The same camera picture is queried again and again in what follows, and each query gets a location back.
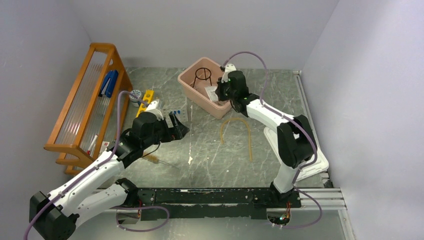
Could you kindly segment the white powder zip bag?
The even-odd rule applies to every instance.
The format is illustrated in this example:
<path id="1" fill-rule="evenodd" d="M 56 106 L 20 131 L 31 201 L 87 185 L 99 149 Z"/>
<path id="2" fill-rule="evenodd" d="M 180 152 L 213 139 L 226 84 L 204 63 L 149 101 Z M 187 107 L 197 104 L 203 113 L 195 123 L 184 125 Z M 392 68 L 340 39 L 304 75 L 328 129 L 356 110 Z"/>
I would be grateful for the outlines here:
<path id="1" fill-rule="evenodd" d="M 211 102 L 218 102 L 219 101 L 219 97 L 216 93 L 217 88 L 218 87 L 216 85 L 206 86 L 204 88 L 205 92 L 206 92 L 206 94 L 207 94 L 207 96 L 208 96 L 208 98 L 210 99 Z"/>

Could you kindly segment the black ring stand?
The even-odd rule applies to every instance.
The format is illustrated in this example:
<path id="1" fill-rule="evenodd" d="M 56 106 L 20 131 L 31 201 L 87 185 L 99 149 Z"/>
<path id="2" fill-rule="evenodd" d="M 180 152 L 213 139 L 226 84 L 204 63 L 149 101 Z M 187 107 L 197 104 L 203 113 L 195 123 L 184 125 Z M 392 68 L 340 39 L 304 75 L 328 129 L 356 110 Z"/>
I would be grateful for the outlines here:
<path id="1" fill-rule="evenodd" d="M 195 88 L 197 80 L 205 81 L 206 83 L 209 83 L 210 86 L 212 86 L 212 72 L 207 67 L 200 67 L 195 70 L 194 73 L 194 80 L 191 84 L 192 88 Z"/>

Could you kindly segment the pink plastic bin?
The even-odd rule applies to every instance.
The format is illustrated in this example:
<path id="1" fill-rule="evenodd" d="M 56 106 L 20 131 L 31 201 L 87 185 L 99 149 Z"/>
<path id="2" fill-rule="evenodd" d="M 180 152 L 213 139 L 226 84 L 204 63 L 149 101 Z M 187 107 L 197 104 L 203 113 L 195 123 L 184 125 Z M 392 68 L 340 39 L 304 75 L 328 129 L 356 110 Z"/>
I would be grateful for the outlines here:
<path id="1" fill-rule="evenodd" d="M 207 96 L 205 87 L 210 86 L 208 82 L 197 80 L 195 88 L 192 88 L 192 83 L 195 77 L 195 71 L 198 68 L 205 67 L 211 70 L 212 86 L 218 86 L 218 78 L 222 77 L 223 72 L 220 65 L 208 57 L 201 57 L 191 66 L 179 74 L 177 80 L 182 85 L 183 92 L 187 98 L 196 103 L 203 110 L 211 114 L 217 119 L 221 119 L 231 109 L 229 101 L 212 102 Z"/>

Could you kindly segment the brown test tube brush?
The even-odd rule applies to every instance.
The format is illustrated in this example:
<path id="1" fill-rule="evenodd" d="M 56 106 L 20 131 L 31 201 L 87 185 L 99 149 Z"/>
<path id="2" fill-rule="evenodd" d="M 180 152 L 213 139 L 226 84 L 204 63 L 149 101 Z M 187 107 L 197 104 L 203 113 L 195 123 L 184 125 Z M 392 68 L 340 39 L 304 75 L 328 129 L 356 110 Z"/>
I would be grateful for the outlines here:
<path id="1" fill-rule="evenodd" d="M 147 161 L 149 161 L 149 162 L 151 162 L 151 163 L 153 163 L 153 164 L 164 164 L 164 165 L 167 165 L 167 166 L 170 166 L 170 167 L 173 167 L 173 168 L 177 168 L 178 169 L 178 167 L 177 166 L 175 166 L 175 165 L 173 165 L 173 164 L 171 164 L 171 163 L 168 163 L 168 162 L 165 162 L 165 161 L 162 161 L 162 160 L 160 160 L 157 156 L 155 156 L 155 155 L 145 155 L 145 156 L 143 156 L 142 157 L 143 159 L 145 159 L 145 160 L 147 160 Z"/>

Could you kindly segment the white plastic lid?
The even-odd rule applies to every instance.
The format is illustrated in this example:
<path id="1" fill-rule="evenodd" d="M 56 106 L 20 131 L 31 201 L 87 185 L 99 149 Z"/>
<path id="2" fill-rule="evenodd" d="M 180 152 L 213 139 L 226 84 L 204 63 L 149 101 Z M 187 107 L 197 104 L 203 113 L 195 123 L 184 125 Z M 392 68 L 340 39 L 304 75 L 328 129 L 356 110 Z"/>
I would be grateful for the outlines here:
<path id="1" fill-rule="evenodd" d="M 269 127 L 265 127 L 263 130 L 264 136 L 268 143 L 271 146 L 274 154 L 277 156 L 280 164 L 283 163 L 278 153 L 278 144 L 277 144 L 277 134 L 272 131 Z M 320 145 L 317 145 L 317 160 L 314 164 L 307 166 L 301 170 L 296 181 L 303 180 L 305 178 L 311 177 L 315 174 L 326 171 L 329 168 L 329 162 L 323 152 L 321 151 Z"/>

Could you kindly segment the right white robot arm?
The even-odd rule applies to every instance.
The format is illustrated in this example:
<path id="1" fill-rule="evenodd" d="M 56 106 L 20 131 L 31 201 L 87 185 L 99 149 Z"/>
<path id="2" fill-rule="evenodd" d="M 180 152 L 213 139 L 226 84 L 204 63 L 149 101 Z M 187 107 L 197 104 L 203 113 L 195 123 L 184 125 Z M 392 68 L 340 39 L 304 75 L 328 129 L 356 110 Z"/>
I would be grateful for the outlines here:
<path id="1" fill-rule="evenodd" d="M 232 108 L 245 117 L 255 119 L 276 133 L 278 156 L 282 163 L 270 188 L 270 202 L 282 207 L 304 168 L 318 160 L 318 147 L 305 115 L 292 116 L 268 104 L 251 93 L 246 77 L 240 70 L 224 70 L 215 91 L 220 101 L 228 100 Z"/>

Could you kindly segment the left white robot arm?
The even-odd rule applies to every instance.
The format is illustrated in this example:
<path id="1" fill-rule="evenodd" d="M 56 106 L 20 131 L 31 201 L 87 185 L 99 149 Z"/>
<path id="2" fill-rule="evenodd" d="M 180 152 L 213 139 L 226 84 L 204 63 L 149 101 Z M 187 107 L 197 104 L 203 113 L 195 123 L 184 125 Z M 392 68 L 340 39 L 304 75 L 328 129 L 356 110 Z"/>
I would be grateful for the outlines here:
<path id="1" fill-rule="evenodd" d="M 82 223 L 106 209 L 141 204 L 138 187 L 126 178 L 93 192 L 142 158 L 150 146 L 181 140 L 189 133 L 174 113 L 168 117 L 172 127 L 152 112 L 141 113 L 112 146 L 74 178 L 48 194 L 35 193 L 29 203 L 28 229 L 34 228 L 45 240 L 67 240 Z"/>

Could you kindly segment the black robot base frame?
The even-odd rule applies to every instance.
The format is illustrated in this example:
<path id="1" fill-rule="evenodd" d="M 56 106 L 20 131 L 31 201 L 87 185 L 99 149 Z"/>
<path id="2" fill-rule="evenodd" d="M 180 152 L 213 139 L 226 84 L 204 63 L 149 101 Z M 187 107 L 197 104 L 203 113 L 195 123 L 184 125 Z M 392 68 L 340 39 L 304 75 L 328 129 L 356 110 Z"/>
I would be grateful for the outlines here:
<path id="1" fill-rule="evenodd" d="M 279 193 L 270 187 L 139 188 L 120 204 L 124 208 L 160 206 L 141 211 L 141 220 L 238 218 L 268 219 L 272 209 L 300 208 L 299 192 Z"/>

